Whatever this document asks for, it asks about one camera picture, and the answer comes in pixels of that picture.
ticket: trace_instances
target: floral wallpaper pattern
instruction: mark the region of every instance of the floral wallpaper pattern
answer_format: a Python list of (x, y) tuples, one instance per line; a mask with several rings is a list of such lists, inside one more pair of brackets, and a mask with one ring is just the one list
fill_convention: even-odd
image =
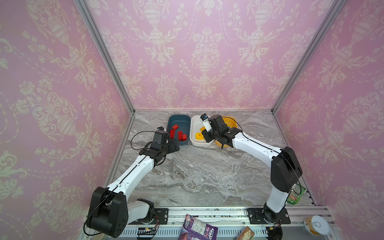
[(77, 239), (129, 113), (73, 1), (0, 8), (0, 239)]
[(333, 0), (86, 0), (135, 109), (271, 109)]
[(348, 0), (277, 113), (344, 240), (382, 239), (384, 1)]

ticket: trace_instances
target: robotic arm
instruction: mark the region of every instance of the robotic arm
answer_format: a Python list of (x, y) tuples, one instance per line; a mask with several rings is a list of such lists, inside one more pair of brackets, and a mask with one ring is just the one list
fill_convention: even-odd
[(152, 221), (153, 202), (138, 199), (127, 204), (127, 200), (141, 179), (158, 165), (161, 159), (178, 150), (179, 141), (171, 139), (169, 133), (159, 127), (153, 141), (140, 150), (133, 164), (116, 181), (106, 188), (98, 187), (93, 192), (85, 222), (87, 227), (116, 238), (128, 223), (138, 219), (144, 223)]
[(262, 214), (269, 223), (278, 220), (278, 214), (284, 209), (285, 202), (291, 192), (293, 185), (303, 174), (295, 152), (285, 147), (280, 149), (259, 140), (256, 140), (238, 128), (228, 128), (222, 116), (214, 115), (201, 117), (205, 130), (202, 132), (207, 142), (217, 140), (222, 145), (227, 144), (243, 150), (271, 168), (272, 192), (264, 204)]

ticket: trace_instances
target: can lid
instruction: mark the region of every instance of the can lid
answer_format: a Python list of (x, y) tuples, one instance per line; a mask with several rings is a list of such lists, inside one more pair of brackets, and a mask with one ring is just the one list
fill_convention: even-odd
[(329, 233), (329, 224), (328, 222), (321, 216), (315, 215), (312, 217), (312, 227), (316, 232), (321, 235), (327, 235)]

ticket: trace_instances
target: blue bin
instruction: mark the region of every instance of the blue bin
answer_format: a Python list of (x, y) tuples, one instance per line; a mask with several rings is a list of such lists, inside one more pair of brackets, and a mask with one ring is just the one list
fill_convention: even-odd
[(189, 131), (191, 126), (191, 117), (185, 114), (175, 114), (169, 117), (168, 124), (167, 124), (167, 132), (169, 132), (172, 129), (172, 126), (177, 124), (179, 126), (178, 129), (175, 131), (175, 137), (178, 139), (177, 132), (182, 131), (183, 134), (187, 135), (186, 141), (179, 141), (179, 145), (186, 145), (189, 140)]

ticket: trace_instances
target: black mounting plate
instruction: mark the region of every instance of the black mounting plate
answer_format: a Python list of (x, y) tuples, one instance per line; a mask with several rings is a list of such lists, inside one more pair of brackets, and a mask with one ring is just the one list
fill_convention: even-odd
[[(251, 224), (269, 224), (268, 222), (266, 222), (264, 220), (264, 217), (262, 216), (262, 211), (263, 211), (262, 207), (247, 209), (247, 215), (249, 218), (249, 222)], [(286, 215), (288, 216), (288, 212), (284, 208), (282, 211), (279, 212), (279, 214), (277, 216), (278, 216), (278, 219), (281, 219), (282, 224), (291, 224), (291, 219), (289, 218), (289, 216), (286, 217)]]
[[(168, 209), (161, 209), (161, 208), (155, 207), (155, 215), (158, 216), (160, 225), (162, 224), (165, 225), (168, 223)], [(148, 224), (156, 224), (156, 222), (157, 222), (156, 218), (153, 218), (150, 223), (143, 223), (139, 219), (129, 223), (128, 225), (148, 225)]]

